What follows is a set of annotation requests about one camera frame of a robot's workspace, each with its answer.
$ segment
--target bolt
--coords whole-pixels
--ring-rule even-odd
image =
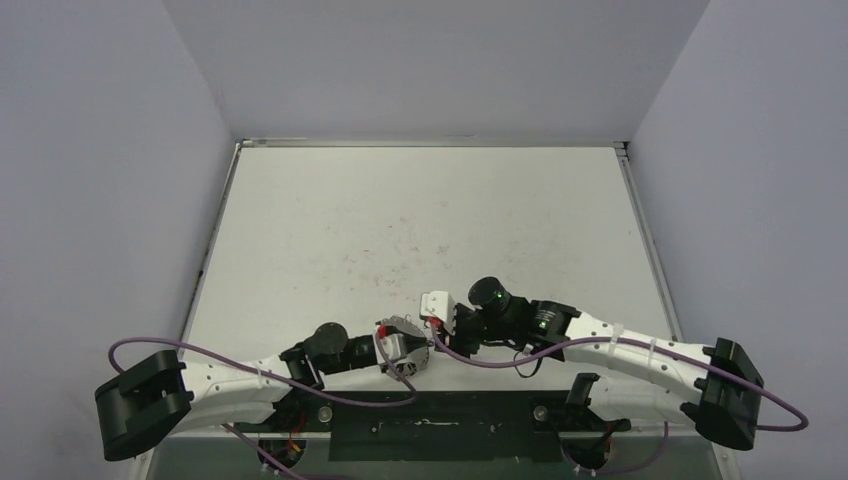
[[[327,406],[318,409],[318,421],[327,423],[333,418],[333,409]]]
[[[548,409],[543,405],[539,405],[533,409],[533,418],[535,418],[536,421],[544,422],[548,419]]]

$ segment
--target metal frame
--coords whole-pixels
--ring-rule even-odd
[[[340,138],[300,138],[300,137],[288,137],[288,138],[251,138],[251,139],[243,139],[235,144],[235,149],[233,151],[233,156],[230,161],[229,171],[227,173],[227,179],[223,187],[223,191],[221,194],[221,201],[218,207],[218,213],[215,219],[215,224],[212,228],[211,236],[209,239],[209,244],[206,249],[205,256],[203,258],[203,262],[201,265],[201,275],[195,285],[194,293],[191,298],[190,306],[188,313],[186,315],[186,321],[184,328],[182,329],[181,338],[185,340],[189,333],[191,332],[191,326],[194,322],[194,316],[197,311],[197,303],[200,296],[200,293],[203,289],[203,283],[205,281],[206,269],[208,268],[209,261],[212,256],[212,251],[215,248],[215,241],[218,236],[218,231],[220,228],[221,220],[223,218],[224,210],[227,204],[227,199],[229,197],[230,188],[233,183],[233,179],[235,177],[236,168],[238,167],[239,157],[241,155],[241,150],[243,148],[268,148],[268,147],[505,147],[505,148],[517,148],[517,147],[612,147],[615,148],[616,154],[618,156],[619,166],[621,168],[622,179],[624,180],[625,188],[627,189],[628,195],[630,196],[630,203],[633,206],[633,212],[636,215],[636,223],[639,226],[640,233],[642,235],[642,241],[645,245],[645,251],[648,255],[648,259],[651,265],[652,272],[654,274],[654,279],[656,281],[657,290],[660,294],[660,300],[663,305],[663,309],[666,314],[666,319],[668,321],[669,329],[672,332],[672,339],[675,341],[683,341],[683,333],[680,328],[680,323],[678,321],[677,313],[674,308],[674,303],[671,298],[671,293],[668,288],[668,283],[665,278],[665,274],[663,273],[662,264],[660,262],[659,254],[657,253],[656,243],[654,241],[654,237],[651,234],[650,228],[648,227],[647,221],[645,219],[645,213],[642,209],[642,204],[639,199],[639,194],[636,188],[635,180],[633,178],[632,171],[630,169],[630,160],[627,155],[627,149],[624,142],[608,142],[608,141],[598,141],[598,142],[570,142],[566,140],[557,140],[557,139],[539,139],[539,140],[521,140],[521,139],[509,139],[509,138],[485,138],[478,137],[476,135],[456,135],[456,136],[445,136],[443,138],[424,138],[421,139],[409,139],[404,141],[392,140],[392,139],[373,139],[373,140],[356,140],[356,139],[340,139]],[[694,433],[690,429],[673,429],[675,436],[678,435],[694,435]],[[622,432],[622,434],[626,434],[628,436],[643,436],[643,435],[652,435],[657,436],[661,432],[661,428],[657,425],[634,425],[633,430],[630,432]],[[186,432],[180,434],[179,436],[183,437],[196,437],[196,436],[223,436],[228,435],[222,429],[212,429],[205,430],[203,432]],[[310,434],[309,438],[324,438],[326,435],[329,438],[329,434]],[[724,480],[741,480],[742,475],[739,470],[738,462],[736,461],[736,454],[733,450],[713,444],[713,451],[715,452],[716,463],[719,468],[719,472]],[[129,465],[128,471],[128,480],[144,480],[147,478],[147,473],[150,469],[151,460],[153,455],[155,454],[155,449],[147,452],[146,454],[140,455],[135,458]]]

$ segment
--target table surface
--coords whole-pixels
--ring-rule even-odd
[[[325,322],[363,335],[391,315],[417,320],[425,291],[466,302],[488,275],[515,295],[671,336],[612,148],[245,148],[233,175],[184,337],[191,343],[250,360]],[[483,348],[476,358],[513,353]],[[414,383],[568,389],[585,371],[604,369],[548,360],[521,379],[431,353]],[[404,388],[374,369],[325,383]]]

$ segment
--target gray floor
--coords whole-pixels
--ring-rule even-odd
[[[457,448],[445,439],[445,448]],[[621,437],[613,444],[615,457],[608,467],[639,463],[657,448],[659,439]],[[533,464],[528,461],[493,462],[328,462],[329,441],[312,440],[297,467],[299,473],[337,474],[352,480],[365,479],[570,479],[573,467],[566,463]],[[260,463],[249,447],[234,438],[172,438],[156,449],[148,480],[268,480],[269,472],[260,472]],[[589,479],[588,473],[576,478]],[[716,479],[718,467],[711,444],[702,438],[672,438],[668,451],[650,468],[614,478],[627,479]]]

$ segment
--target wall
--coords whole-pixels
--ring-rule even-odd
[[[2,476],[118,478],[106,349],[177,335],[233,143],[159,1],[0,9]]]
[[[707,0],[165,0],[242,137],[624,140]]]
[[[746,478],[848,470],[846,21],[845,2],[713,0],[630,145],[687,339],[739,341],[810,416],[759,434]]]

